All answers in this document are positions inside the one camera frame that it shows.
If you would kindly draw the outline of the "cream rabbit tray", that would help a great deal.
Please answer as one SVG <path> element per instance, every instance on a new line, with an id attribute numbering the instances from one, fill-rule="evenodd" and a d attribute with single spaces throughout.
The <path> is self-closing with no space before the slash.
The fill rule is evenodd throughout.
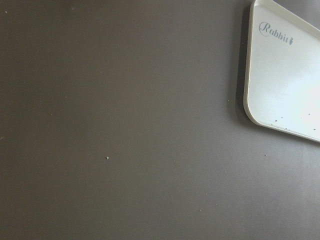
<path id="1" fill-rule="evenodd" d="M 320 140 L 320 31 L 272 0 L 250 7 L 243 107 L 256 125 Z"/>

